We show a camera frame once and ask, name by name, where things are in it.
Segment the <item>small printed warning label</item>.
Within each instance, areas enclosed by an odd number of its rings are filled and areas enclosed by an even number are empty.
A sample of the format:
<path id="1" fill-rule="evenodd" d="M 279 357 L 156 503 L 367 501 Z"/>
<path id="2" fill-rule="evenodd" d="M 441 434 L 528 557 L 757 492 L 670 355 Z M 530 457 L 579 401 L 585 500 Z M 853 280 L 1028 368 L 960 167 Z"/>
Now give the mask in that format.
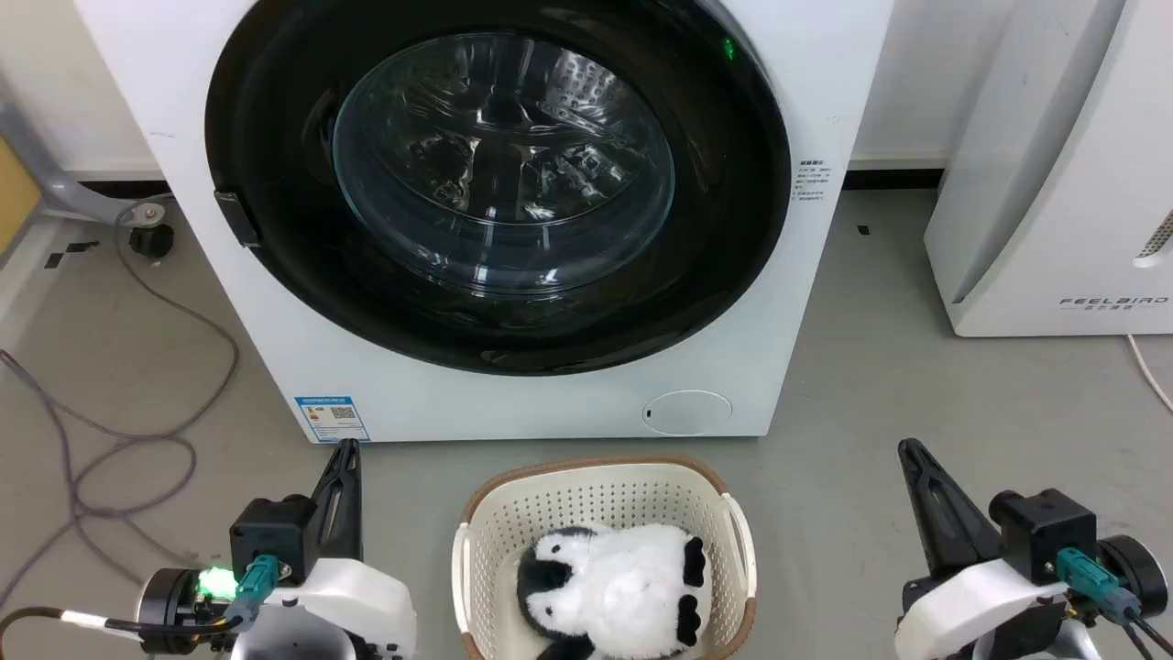
<path id="1" fill-rule="evenodd" d="M 796 162 L 793 173 L 792 202 L 825 200 L 834 169 L 825 159 L 801 159 Z"/>

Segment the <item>blue energy label sticker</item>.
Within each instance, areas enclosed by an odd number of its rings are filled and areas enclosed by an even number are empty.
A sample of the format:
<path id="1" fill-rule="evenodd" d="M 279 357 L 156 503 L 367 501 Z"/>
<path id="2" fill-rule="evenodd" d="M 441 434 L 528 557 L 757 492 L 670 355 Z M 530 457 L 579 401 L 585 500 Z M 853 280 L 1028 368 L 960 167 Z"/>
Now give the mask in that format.
<path id="1" fill-rule="evenodd" d="M 369 442 L 369 433 L 350 396 L 294 397 L 297 414 L 311 442 L 338 444 L 343 440 Z"/>

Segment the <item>white front-load washing machine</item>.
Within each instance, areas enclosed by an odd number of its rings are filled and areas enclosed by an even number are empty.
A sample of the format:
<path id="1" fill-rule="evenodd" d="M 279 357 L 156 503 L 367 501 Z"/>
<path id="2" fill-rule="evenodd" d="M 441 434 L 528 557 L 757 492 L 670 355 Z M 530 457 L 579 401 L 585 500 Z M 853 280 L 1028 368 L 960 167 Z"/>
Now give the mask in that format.
<path id="1" fill-rule="evenodd" d="M 703 1 L 746 41 L 784 113 L 792 166 L 774 251 L 740 300 L 680 343 L 604 370 L 526 377 L 456 370 L 384 349 L 301 302 L 239 246 L 213 200 L 204 120 L 213 67 L 255 0 L 72 0 L 299 426 L 294 397 L 350 396 L 373 443 L 666 437 L 642 422 L 642 410 L 680 390 L 716 392 L 732 404 L 724 430 L 708 437 L 766 435 L 893 0 Z M 825 200 L 791 200 L 801 159 L 825 159 L 834 169 Z"/>

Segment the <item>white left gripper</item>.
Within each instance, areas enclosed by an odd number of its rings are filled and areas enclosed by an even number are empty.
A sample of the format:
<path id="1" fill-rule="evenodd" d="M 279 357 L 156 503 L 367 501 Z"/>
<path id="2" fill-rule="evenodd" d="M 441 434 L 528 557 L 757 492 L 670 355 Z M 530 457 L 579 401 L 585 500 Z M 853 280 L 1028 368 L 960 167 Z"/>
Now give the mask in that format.
<path id="1" fill-rule="evenodd" d="M 305 581 L 272 590 L 243 632 L 144 633 L 147 655 L 184 656 L 206 646 L 221 653 L 221 660 L 416 660 L 411 592 L 402 581 L 355 560 L 364 559 L 362 464 L 355 438 L 335 444 L 312 501 L 311 539 L 323 559 Z M 213 625 L 226 617 L 236 590 L 231 569 L 161 569 L 142 588 L 136 620 Z"/>

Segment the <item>black round washer door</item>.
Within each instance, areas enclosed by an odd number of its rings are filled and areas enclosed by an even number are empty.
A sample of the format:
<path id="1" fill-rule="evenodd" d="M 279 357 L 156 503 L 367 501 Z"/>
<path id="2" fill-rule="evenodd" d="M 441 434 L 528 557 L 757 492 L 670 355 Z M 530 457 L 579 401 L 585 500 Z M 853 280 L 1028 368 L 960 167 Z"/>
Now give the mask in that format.
<path id="1" fill-rule="evenodd" d="M 703 0 L 255 0 L 204 134 L 301 302 L 526 377 L 716 322 L 774 251 L 792 166 L 762 64 Z"/>

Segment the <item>round white filter cover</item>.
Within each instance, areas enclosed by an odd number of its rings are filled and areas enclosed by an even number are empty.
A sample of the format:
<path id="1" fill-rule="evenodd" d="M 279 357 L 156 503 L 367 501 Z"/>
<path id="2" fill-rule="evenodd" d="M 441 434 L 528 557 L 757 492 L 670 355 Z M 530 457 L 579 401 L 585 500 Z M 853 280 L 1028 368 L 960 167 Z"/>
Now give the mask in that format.
<path id="1" fill-rule="evenodd" d="M 667 392 L 649 401 L 642 422 L 666 437 L 707 437 L 719 435 L 732 417 L 730 401 L 716 392 Z"/>

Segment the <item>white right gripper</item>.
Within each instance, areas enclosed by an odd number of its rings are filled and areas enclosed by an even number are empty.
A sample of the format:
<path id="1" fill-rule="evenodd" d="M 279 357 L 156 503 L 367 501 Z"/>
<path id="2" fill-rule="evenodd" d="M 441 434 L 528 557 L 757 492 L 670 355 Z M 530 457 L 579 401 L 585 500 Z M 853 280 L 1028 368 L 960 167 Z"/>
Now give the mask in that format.
<path id="1" fill-rule="evenodd" d="M 1091 637 L 1098 620 L 1123 630 L 1141 660 L 1169 655 L 1151 622 L 1169 606 L 1169 580 L 1148 547 L 1126 535 L 1098 540 L 1094 559 L 1067 547 L 1058 581 L 1035 585 L 994 560 L 1001 532 L 921 440 L 901 440 L 897 455 L 929 576 L 963 569 L 906 608 L 899 660 L 1105 660 Z"/>

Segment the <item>white floor-standing appliance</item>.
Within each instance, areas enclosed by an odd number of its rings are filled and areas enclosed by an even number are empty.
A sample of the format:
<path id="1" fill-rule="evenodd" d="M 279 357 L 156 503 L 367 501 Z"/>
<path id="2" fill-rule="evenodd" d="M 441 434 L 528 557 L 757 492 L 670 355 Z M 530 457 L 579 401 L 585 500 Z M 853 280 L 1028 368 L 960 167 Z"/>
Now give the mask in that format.
<path id="1" fill-rule="evenodd" d="M 957 336 L 1173 336 L 1173 0 L 1018 0 L 923 241 Z"/>

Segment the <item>cream perforated laundry basket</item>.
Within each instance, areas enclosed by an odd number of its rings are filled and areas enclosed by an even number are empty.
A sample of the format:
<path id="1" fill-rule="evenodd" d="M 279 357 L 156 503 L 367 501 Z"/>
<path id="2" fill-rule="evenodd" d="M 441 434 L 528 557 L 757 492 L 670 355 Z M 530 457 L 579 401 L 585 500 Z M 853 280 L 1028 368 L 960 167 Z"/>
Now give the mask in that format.
<path id="1" fill-rule="evenodd" d="M 524 621 L 516 569 L 554 529 L 673 523 L 707 545 L 712 606 L 696 649 L 679 660 L 740 660 L 757 617 L 757 553 L 728 484 L 690 456 L 592 456 L 523 467 L 466 502 L 450 554 L 454 618 L 466 660 L 535 660 L 545 640 Z"/>

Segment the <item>grey metal stand leg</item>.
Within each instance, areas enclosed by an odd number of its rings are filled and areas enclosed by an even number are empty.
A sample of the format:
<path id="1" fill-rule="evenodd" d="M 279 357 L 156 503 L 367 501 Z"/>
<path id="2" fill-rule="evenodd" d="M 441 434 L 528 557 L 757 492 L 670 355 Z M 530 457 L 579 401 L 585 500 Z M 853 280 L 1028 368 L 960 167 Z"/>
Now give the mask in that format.
<path id="1" fill-rule="evenodd" d="M 59 166 L 38 132 L 13 102 L 0 101 L 0 145 L 8 147 L 18 166 L 38 188 L 38 213 L 63 220 L 104 223 L 109 226 L 155 227 L 164 220 L 171 193 L 122 200 L 84 188 Z"/>

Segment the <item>black caster wheel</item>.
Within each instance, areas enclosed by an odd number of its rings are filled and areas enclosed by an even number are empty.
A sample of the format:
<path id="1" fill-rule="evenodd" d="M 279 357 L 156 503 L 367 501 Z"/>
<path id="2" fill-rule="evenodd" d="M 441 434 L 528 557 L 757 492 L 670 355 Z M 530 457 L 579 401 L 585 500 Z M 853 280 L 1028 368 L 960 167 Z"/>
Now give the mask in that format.
<path id="1" fill-rule="evenodd" d="M 128 246 L 135 254 L 151 260 L 161 260 L 170 256 L 175 241 L 175 231 L 167 223 L 151 227 L 133 227 L 128 237 Z"/>

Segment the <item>black white penguin plush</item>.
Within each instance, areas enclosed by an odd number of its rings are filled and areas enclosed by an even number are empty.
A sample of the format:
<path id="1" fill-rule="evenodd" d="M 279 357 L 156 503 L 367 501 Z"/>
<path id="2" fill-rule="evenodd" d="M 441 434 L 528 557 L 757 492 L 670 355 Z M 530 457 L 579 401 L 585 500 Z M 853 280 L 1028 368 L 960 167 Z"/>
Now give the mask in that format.
<path id="1" fill-rule="evenodd" d="M 646 523 L 552 530 L 517 562 L 520 614 L 545 648 L 535 660 L 674 660 L 697 649 L 713 606 L 699 535 Z"/>

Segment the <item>yellow board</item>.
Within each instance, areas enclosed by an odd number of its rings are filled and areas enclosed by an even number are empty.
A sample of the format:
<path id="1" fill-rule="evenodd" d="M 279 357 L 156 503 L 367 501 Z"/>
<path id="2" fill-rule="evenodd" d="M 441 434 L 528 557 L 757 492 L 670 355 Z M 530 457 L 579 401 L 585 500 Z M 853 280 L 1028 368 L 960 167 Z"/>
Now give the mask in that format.
<path id="1" fill-rule="evenodd" d="M 16 151 L 0 137 L 0 258 L 21 237 L 30 215 L 42 200 L 38 181 Z"/>

